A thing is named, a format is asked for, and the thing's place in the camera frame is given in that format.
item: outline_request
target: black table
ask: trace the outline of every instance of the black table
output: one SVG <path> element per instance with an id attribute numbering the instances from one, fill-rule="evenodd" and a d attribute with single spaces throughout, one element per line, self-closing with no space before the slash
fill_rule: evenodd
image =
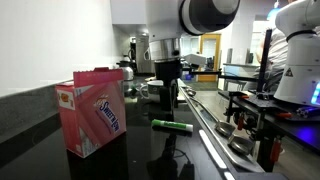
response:
<path id="1" fill-rule="evenodd" d="M 252 95 L 252 93 L 247 91 L 244 93 L 247 95 Z M 218 94 L 226 99 L 229 99 L 229 101 L 236 104 L 240 108 L 255 114 L 256 116 L 260 114 L 258 107 L 247 103 L 241 98 L 230 98 L 228 91 L 219 91 Z M 290 110 L 289 105 L 283 109 L 289 112 L 294 111 L 294 109 Z M 270 130 L 275 130 L 280 134 L 300 143 L 303 147 L 320 155 L 320 122 L 286 121 L 268 113 L 265 114 L 263 119 L 263 122 Z"/>
<path id="2" fill-rule="evenodd" d="M 125 92 L 144 78 L 125 82 Z M 65 149 L 59 114 L 0 144 L 0 179 L 226 179 L 229 172 L 235 179 L 285 179 L 277 173 L 236 172 L 213 143 L 228 166 L 220 169 L 200 138 L 202 123 L 186 104 L 174 117 L 193 124 L 192 134 L 152 129 L 151 120 L 165 117 L 158 104 L 131 95 L 125 103 L 127 132 L 85 159 Z"/>

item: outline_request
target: floor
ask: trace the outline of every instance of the floor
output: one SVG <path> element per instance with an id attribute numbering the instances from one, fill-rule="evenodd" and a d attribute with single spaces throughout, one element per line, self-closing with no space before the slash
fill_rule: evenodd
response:
<path id="1" fill-rule="evenodd" d="M 197 90 L 195 96 L 201 101 L 217 118 L 225 120 L 223 112 L 228 105 L 228 101 L 217 93 L 216 83 L 186 83 Z M 244 131 L 236 131 L 237 134 L 246 135 Z M 288 138 L 284 138 L 282 146 L 285 153 L 279 158 L 279 162 L 275 164 L 274 172 L 280 172 L 293 180 L 313 180 L 320 179 L 320 156 L 303 149 Z"/>

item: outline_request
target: door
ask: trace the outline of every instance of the door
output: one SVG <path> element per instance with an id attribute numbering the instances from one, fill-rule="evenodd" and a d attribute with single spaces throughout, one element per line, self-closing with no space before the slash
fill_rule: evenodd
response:
<path id="1" fill-rule="evenodd" d="M 220 56 L 220 34 L 204 34 L 200 38 L 200 53 L 207 58 L 212 58 L 212 63 L 206 67 L 201 67 L 200 71 L 218 70 L 218 60 Z M 217 81 L 217 75 L 199 75 L 199 82 L 214 82 Z"/>

